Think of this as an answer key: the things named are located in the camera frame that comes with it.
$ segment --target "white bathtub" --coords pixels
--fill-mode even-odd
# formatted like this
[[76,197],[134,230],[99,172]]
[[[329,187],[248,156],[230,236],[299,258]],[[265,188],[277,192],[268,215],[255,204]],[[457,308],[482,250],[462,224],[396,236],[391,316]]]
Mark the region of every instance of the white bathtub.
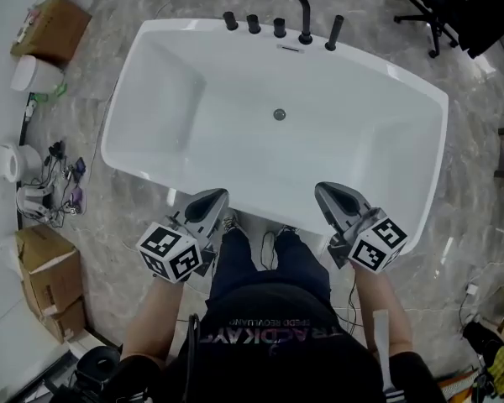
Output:
[[[360,191],[417,243],[435,192],[448,96],[373,55],[262,25],[145,22],[102,137],[119,170],[187,193],[226,188],[230,206],[331,235],[314,186]],[[273,112],[281,108],[286,118]]]

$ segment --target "person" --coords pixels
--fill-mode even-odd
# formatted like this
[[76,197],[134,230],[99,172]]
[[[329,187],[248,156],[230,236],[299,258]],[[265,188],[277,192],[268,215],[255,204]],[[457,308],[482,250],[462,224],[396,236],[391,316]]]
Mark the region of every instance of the person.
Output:
[[491,330],[480,324],[478,316],[468,318],[463,337],[482,355],[486,362],[496,393],[504,398],[504,342]]
[[[365,348],[340,326],[328,272],[295,228],[284,226],[276,236],[277,269],[257,271],[236,214],[223,226],[207,313],[189,322],[177,358],[169,361],[168,353],[183,283],[155,277],[127,329],[104,400],[445,402],[413,352],[407,315],[385,273],[353,264]],[[374,311],[381,310],[389,315],[390,394],[376,358]]]

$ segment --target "sneaker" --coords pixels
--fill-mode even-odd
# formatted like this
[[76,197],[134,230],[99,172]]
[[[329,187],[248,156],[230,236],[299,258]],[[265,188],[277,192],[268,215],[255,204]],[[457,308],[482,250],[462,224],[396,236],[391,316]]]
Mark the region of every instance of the sneaker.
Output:
[[224,232],[228,233],[232,231],[234,228],[238,228],[246,234],[243,228],[239,225],[239,217],[237,216],[237,212],[233,209],[228,212],[228,215],[222,220],[222,225],[224,227]]
[[291,225],[285,225],[280,229],[280,231],[276,234],[276,236],[278,237],[284,232],[292,232],[292,233],[298,234],[299,229],[296,227],[292,227]]

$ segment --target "gray marble floor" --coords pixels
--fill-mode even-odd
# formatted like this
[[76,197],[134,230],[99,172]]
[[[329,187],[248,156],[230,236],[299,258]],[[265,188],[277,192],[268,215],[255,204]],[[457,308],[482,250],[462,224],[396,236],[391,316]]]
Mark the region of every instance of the gray marble floor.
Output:
[[[340,41],[378,55],[430,81],[449,95],[449,126],[444,160],[433,206],[418,246],[389,272],[414,328],[417,351],[436,374],[476,365],[474,353],[459,335],[459,306],[468,281],[480,287],[466,301],[463,314],[478,307],[493,313],[496,289],[504,285],[504,182],[493,179],[504,126],[504,52],[493,45],[472,60],[443,42],[443,54],[427,57],[424,24],[392,22],[394,14],[413,13],[407,0],[310,0],[312,32],[328,36],[334,15],[345,16]],[[90,22],[66,70],[65,96],[39,107],[28,130],[28,143],[42,153],[56,140],[67,155],[82,156],[90,175],[81,187],[87,195],[83,215],[67,217],[60,230],[82,253],[88,316],[101,334],[123,339],[147,285],[139,256],[131,249],[151,221],[167,208],[168,189],[116,171],[101,159],[99,127],[134,36],[152,18],[217,18],[232,10],[238,19],[257,13],[269,23],[286,19],[299,29],[301,9],[295,0],[95,0]],[[64,185],[58,183],[61,193]],[[270,225],[245,217],[259,264],[260,240]],[[332,303],[345,317],[353,276],[338,270],[324,251],[324,240],[303,236],[331,273]],[[192,277],[181,304],[181,317],[205,312],[210,287]],[[179,323],[175,351],[182,342]],[[357,328],[356,336],[362,339]]]

